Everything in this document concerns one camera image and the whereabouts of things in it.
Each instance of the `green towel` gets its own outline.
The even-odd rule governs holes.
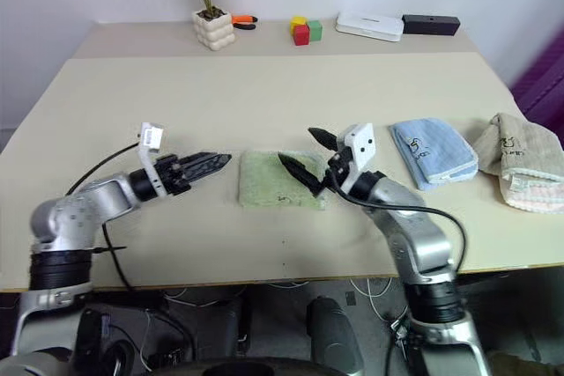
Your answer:
[[[321,156],[309,151],[282,151],[298,159],[319,180],[326,168]],[[323,195],[311,192],[288,173],[277,151],[245,151],[241,156],[239,203],[243,207],[301,206],[324,210]]]

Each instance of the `beige tabletop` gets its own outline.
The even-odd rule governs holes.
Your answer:
[[[124,28],[120,31],[127,34]],[[252,39],[250,33],[244,37]],[[102,35],[94,32],[94,37]],[[382,43],[386,48],[401,44],[350,37],[375,50]],[[431,39],[456,45],[464,37]],[[245,41],[240,37],[233,48],[244,51]],[[166,127],[164,152],[227,151],[234,158],[188,193],[149,202],[109,226],[115,245],[128,246],[118,254],[134,285],[395,274],[382,234],[360,208],[335,196],[328,195],[325,211],[243,209],[237,203],[241,152],[304,150],[328,158],[307,127],[339,132],[354,122],[372,122],[377,127],[372,169],[414,189],[387,125],[436,116],[472,140],[497,112],[520,112],[482,57],[468,51],[471,44],[467,51],[439,53],[416,48],[418,53],[342,53],[336,48],[331,55],[276,54],[304,49],[284,44],[289,42],[281,37],[272,55],[229,55],[226,49],[221,55],[69,60],[0,155],[0,289],[27,285],[33,209],[133,142],[143,121]],[[78,51],[83,57],[85,46]],[[89,55],[96,56],[91,49]],[[141,55],[141,49],[131,55]],[[96,176],[139,167],[136,155],[127,153]],[[465,271],[564,262],[564,217],[508,207],[495,178],[479,174],[423,196],[429,206],[464,222],[469,233]],[[456,229],[433,219],[451,238],[456,256]],[[101,236],[98,245],[103,245]],[[98,287],[120,285],[108,255],[95,257],[93,281]]]

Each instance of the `gray machinery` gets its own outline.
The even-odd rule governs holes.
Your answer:
[[[409,305],[409,313],[392,331],[412,373],[489,376],[472,318],[457,293],[459,266],[453,265],[445,234],[427,214],[450,218],[465,239],[464,228],[449,214],[425,207],[419,195],[382,173],[365,172],[375,155],[371,124],[355,125],[339,137],[322,129],[310,132],[336,152],[323,181],[289,156],[280,154],[280,160],[313,195],[328,188],[362,206],[385,235]],[[45,202],[34,212],[36,241],[29,291],[21,295],[12,357],[0,362],[0,375],[80,373],[69,365],[70,358],[65,362],[51,351],[59,347],[73,351],[81,321],[87,318],[83,311],[93,289],[91,258],[96,253],[93,244],[100,225],[105,231],[107,221],[138,209],[142,202],[187,191],[191,182],[217,172],[231,158],[201,152],[183,159],[168,155],[153,164],[149,155],[159,151],[161,137],[161,127],[144,123],[137,147],[143,169],[92,182],[77,192],[72,188],[67,196]],[[315,300],[308,309],[308,320],[312,359],[319,365],[290,359],[226,359],[160,372],[206,376],[363,374],[356,339],[337,303]]]

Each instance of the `beige towel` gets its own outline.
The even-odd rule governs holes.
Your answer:
[[[499,175],[509,205],[564,213],[564,151],[553,132],[510,114],[497,114],[472,147],[479,170]]]

